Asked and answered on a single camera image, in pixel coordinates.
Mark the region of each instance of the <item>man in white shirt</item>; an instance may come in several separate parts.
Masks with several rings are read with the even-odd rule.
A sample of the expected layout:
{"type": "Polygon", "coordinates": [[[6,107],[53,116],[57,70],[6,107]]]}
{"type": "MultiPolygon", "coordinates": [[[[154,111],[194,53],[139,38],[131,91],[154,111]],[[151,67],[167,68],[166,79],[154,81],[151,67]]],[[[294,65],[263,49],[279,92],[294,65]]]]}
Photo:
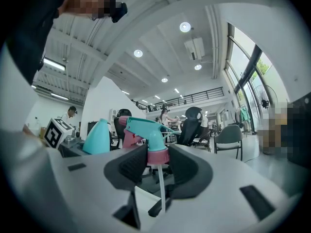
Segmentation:
{"type": "Polygon", "coordinates": [[[77,109],[76,109],[76,107],[71,106],[71,107],[68,109],[68,111],[67,111],[66,113],[64,113],[64,114],[61,116],[61,119],[62,119],[65,123],[71,125],[71,124],[69,123],[69,118],[74,117],[75,114],[78,114],[77,109]]]}

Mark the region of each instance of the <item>headrest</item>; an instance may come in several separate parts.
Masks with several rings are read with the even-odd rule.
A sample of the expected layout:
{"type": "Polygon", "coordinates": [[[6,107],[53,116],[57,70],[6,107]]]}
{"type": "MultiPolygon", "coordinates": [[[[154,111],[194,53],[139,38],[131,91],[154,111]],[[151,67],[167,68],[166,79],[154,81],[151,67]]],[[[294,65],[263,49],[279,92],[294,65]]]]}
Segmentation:
{"type": "Polygon", "coordinates": [[[132,113],[128,109],[120,109],[118,114],[117,114],[117,117],[121,117],[121,116],[129,116],[129,117],[131,117],[132,113]]]}
{"type": "Polygon", "coordinates": [[[202,119],[201,108],[198,108],[198,107],[190,107],[188,110],[186,110],[185,115],[188,119],[191,119],[191,120],[202,119]]]}

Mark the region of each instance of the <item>white wall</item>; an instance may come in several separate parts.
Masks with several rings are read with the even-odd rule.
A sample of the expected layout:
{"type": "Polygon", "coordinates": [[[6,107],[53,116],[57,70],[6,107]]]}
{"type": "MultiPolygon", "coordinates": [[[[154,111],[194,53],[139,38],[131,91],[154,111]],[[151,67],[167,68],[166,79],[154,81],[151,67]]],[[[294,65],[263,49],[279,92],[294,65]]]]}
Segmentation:
{"type": "Polygon", "coordinates": [[[221,16],[250,37],[267,55],[285,84],[290,101],[311,91],[310,35],[295,10],[280,0],[271,7],[230,3],[221,16]]]}
{"type": "Polygon", "coordinates": [[[109,78],[103,77],[97,87],[90,87],[84,104],[81,138],[86,139],[87,124],[100,118],[109,120],[110,109],[128,109],[133,117],[146,118],[146,115],[109,78]]]}
{"type": "MultiPolygon", "coordinates": [[[[26,124],[33,124],[35,117],[37,117],[40,120],[41,127],[46,127],[52,117],[61,117],[65,112],[68,111],[69,107],[70,104],[39,96],[38,101],[34,104],[27,117],[26,124]]],[[[82,118],[83,108],[76,105],[75,107],[77,108],[78,114],[70,118],[69,123],[73,126],[77,126],[78,129],[79,122],[82,118]]]]}

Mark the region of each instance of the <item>person's arm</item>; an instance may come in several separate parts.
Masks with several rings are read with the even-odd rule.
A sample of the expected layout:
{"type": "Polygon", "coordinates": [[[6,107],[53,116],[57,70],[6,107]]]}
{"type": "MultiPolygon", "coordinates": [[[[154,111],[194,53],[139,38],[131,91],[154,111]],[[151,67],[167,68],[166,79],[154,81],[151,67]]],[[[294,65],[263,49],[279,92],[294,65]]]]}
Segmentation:
{"type": "Polygon", "coordinates": [[[170,118],[169,116],[166,116],[166,118],[167,118],[169,121],[178,121],[177,118],[172,119],[172,118],[170,118]]]}
{"type": "Polygon", "coordinates": [[[44,140],[44,139],[41,139],[41,138],[39,138],[39,137],[37,137],[37,136],[35,136],[34,133],[32,133],[31,130],[27,127],[26,124],[24,124],[23,132],[24,132],[26,135],[28,135],[28,136],[38,138],[38,139],[42,142],[42,144],[43,144],[44,146],[48,147],[48,145],[47,145],[47,143],[45,142],[45,140],[44,140]]]}

